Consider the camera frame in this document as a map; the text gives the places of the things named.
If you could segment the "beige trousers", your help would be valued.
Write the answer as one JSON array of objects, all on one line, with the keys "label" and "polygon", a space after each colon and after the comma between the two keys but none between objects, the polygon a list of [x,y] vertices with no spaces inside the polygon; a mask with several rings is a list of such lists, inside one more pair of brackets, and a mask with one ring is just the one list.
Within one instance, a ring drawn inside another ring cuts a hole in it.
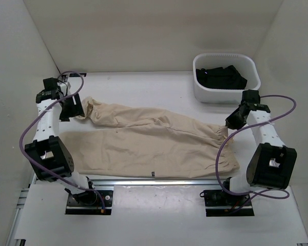
[{"label": "beige trousers", "polygon": [[225,126],[157,108],[132,108],[83,100],[94,131],[69,131],[60,138],[76,170],[85,175],[197,178],[239,169],[224,144]]}]

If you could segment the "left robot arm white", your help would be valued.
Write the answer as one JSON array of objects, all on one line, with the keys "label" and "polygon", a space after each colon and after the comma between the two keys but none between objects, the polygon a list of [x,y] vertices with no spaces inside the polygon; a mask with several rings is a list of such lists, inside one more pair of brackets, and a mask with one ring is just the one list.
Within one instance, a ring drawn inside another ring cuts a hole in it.
[{"label": "left robot arm white", "polygon": [[70,85],[59,78],[43,80],[44,89],[36,95],[38,119],[31,143],[22,145],[23,154],[41,181],[58,182],[77,202],[92,205],[99,199],[93,182],[74,168],[74,161],[59,137],[59,123],[76,116],[84,116],[77,92],[70,93]]}]

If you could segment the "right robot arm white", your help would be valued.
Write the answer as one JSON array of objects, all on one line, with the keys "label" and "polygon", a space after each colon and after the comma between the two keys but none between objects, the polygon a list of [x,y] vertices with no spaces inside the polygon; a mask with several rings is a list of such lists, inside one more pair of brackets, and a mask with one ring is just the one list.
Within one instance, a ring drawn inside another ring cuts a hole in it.
[{"label": "right robot arm white", "polygon": [[230,177],[220,192],[223,203],[231,205],[240,195],[247,195],[258,189],[284,190],[287,188],[297,152],[289,148],[278,136],[267,105],[261,103],[257,90],[245,90],[238,108],[225,120],[228,129],[238,133],[251,129],[256,150],[241,175]]}]

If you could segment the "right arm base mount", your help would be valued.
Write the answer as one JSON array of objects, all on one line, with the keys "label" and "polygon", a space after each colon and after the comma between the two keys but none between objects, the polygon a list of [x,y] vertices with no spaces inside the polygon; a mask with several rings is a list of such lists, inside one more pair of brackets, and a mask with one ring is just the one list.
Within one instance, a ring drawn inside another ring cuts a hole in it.
[{"label": "right arm base mount", "polygon": [[254,216],[248,195],[235,196],[222,190],[203,190],[206,217],[251,217]]}]

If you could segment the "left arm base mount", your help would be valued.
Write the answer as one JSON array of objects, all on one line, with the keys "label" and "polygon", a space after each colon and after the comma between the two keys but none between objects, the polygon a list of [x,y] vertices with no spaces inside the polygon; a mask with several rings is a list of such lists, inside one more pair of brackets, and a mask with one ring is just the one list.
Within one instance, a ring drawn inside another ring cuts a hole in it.
[{"label": "left arm base mount", "polygon": [[113,190],[98,190],[102,200],[94,192],[69,194],[66,215],[111,215]]}]

